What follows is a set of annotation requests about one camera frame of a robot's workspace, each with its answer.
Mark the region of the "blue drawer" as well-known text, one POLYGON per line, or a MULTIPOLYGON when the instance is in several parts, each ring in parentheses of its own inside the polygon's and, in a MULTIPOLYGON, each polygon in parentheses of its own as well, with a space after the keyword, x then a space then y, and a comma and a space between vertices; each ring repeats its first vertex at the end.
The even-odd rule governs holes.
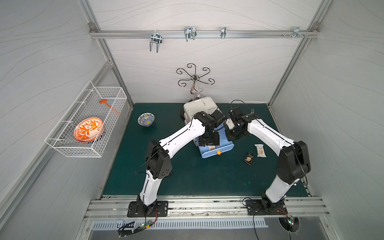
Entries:
POLYGON ((226 134, 225 134, 225 129, 222 128, 218 132, 220 134, 220 145, 216 146, 216 149, 213 150, 213 151, 210 151, 208 146, 200 147, 199 146, 199 138, 196 138, 196 139, 193 140, 195 145, 198 147, 198 149, 199 149, 203 159, 206 159, 206 158, 209 158, 209 157, 212 157, 212 156, 216 156, 216 155, 221 155, 221 154, 223 154, 225 152, 231 151, 234 148, 234 146, 235 146, 234 143, 233 142, 229 142, 227 140, 227 137, 226 137, 226 134))

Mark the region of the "black cookie packet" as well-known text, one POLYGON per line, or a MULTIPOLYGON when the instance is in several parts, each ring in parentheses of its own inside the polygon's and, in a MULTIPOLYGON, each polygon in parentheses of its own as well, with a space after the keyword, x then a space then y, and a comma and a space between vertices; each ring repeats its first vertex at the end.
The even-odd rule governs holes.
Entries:
POLYGON ((249 166, 252 165, 252 161, 253 161, 253 158, 255 157, 255 155, 253 155, 252 153, 247 153, 246 157, 244 158, 244 162, 246 164, 248 164, 249 166))

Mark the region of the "white drawer cabinet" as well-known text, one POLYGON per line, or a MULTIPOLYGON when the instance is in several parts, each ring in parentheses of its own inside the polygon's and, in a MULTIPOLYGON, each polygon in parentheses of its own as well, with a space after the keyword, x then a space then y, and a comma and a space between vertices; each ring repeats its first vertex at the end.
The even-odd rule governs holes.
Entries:
POLYGON ((211 97, 205 97, 185 103, 183 106, 185 121, 189 123, 194 114, 201 111, 204 111, 207 114, 212 114, 217 108, 217 104, 211 97))

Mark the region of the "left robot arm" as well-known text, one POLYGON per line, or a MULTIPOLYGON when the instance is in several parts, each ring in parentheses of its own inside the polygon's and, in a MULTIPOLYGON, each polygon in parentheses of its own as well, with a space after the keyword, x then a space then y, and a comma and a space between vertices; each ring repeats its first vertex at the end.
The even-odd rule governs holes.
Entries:
POLYGON ((144 163, 146 178, 138 195, 138 204, 146 209, 156 202, 162 179, 172 170, 171 159, 189 142, 197 138, 201 147, 219 146, 220 134, 216 128, 224 120, 225 116, 219 110, 212 114, 201 111, 194 114, 189 123, 171 136, 160 141, 152 140, 144 163))

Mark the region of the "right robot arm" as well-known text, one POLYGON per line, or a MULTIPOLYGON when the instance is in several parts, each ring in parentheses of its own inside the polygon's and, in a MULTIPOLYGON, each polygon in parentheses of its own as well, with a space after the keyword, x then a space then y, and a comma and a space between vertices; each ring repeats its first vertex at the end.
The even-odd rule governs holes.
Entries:
POLYGON ((263 210, 282 204, 291 187, 311 171, 307 144, 285 137, 254 113, 243 114, 237 108, 231 110, 225 123, 225 133, 229 141, 256 136, 278 156, 276 177, 260 200, 263 210))

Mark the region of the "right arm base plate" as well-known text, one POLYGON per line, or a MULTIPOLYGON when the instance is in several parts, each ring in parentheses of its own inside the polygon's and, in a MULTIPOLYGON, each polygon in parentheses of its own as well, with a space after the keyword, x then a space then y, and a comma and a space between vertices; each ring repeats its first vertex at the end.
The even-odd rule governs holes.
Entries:
POLYGON ((268 199, 254 200, 245 198, 243 199, 242 204, 246 207, 247 213, 250 216, 286 216, 288 214, 284 201, 272 203, 268 199))

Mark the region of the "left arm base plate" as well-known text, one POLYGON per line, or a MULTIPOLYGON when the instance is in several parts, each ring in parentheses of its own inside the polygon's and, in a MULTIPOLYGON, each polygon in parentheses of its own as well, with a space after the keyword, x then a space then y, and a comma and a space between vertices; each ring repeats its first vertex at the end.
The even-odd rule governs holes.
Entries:
POLYGON ((167 217, 168 216, 168 201, 155 201, 149 206, 145 205, 141 200, 130 202, 127 212, 128 218, 140 217, 167 217))

